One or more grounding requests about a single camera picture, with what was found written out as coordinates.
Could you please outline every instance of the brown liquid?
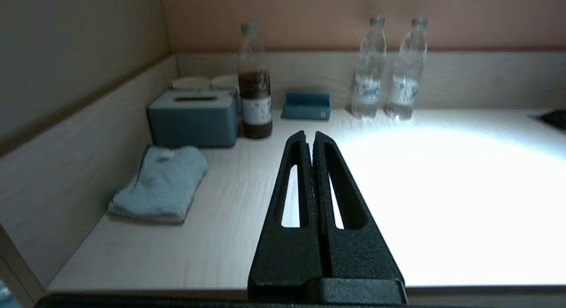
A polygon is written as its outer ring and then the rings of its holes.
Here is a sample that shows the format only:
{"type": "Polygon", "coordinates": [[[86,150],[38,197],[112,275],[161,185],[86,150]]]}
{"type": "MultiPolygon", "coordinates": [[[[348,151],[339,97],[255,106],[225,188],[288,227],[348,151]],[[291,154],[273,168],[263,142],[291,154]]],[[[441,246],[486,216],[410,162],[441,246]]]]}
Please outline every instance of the brown liquid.
{"type": "MultiPolygon", "coordinates": [[[[261,99],[271,97],[271,78],[267,71],[238,74],[240,97],[242,99],[261,99]]],[[[252,125],[242,121],[244,134],[252,139],[271,136],[273,119],[266,124],[252,125]]]]}

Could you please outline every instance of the bottle cap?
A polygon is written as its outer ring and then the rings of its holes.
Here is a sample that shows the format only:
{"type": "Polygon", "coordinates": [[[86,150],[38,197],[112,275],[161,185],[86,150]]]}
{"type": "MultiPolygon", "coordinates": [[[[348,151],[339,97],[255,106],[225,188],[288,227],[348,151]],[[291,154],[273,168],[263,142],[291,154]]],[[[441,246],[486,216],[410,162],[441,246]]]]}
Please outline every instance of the bottle cap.
{"type": "Polygon", "coordinates": [[[370,18],[370,26],[383,26],[386,24],[386,19],[383,17],[370,18]]]}
{"type": "Polygon", "coordinates": [[[242,23],[241,28],[242,28],[242,33],[259,32],[259,28],[257,28],[257,25],[253,22],[242,23]]]}
{"type": "Polygon", "coordinates": [[[426,25],[428,24],[428,18],[413,18],[413,21],[411,22],[411,27],[424,27],[426,28],[426,25]]]}

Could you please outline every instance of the countertop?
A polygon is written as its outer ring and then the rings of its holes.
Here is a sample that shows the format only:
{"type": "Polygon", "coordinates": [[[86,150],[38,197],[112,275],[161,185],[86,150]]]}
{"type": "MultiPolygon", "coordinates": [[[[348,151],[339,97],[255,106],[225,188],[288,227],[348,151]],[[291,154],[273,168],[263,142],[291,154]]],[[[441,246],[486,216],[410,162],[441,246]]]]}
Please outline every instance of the countertop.
{"type": "Polygon", "coordinates": [[[245,289],[299,130],[338,143],[407,287],[566,285],[566,133],[530,118],[542,112],[423,110],[408,123],[275,112],[270,138],[203,149],[209,168],[183,225],[105,215],[48,290],[245,289]]]}

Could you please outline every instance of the light blue towel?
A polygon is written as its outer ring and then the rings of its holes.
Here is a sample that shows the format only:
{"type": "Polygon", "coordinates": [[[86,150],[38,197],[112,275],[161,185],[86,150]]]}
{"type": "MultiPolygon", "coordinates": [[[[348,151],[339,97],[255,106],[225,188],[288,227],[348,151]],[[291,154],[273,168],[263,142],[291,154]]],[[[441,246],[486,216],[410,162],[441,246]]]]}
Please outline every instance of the light blue towel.
{"type": "Polygon", "coordinates": [[[139,174],[114,196],[108,211],[154,223],[182,223],[206,168],[196,147],[150,147],[139,174]]]}

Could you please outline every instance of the beige wall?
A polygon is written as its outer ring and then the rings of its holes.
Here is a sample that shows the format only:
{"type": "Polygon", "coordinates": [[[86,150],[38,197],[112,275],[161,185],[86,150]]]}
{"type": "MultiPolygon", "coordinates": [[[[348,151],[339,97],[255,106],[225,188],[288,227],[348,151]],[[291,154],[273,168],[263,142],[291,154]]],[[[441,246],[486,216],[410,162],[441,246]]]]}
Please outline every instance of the beige wall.
{"type": "Polygon", "coordinates": [[[169,52],[161,0],[0,0],[0,141],[169,52]]]}
{"type": "Polygon", "coordinates": [[[414,16],[428,16],[435,50],[566,47],[566,0],[163,0],[176,52],[235,50],[256,19],[274,50],[355,50],[370,16],[386,17],[397,49],[414,16]]]}

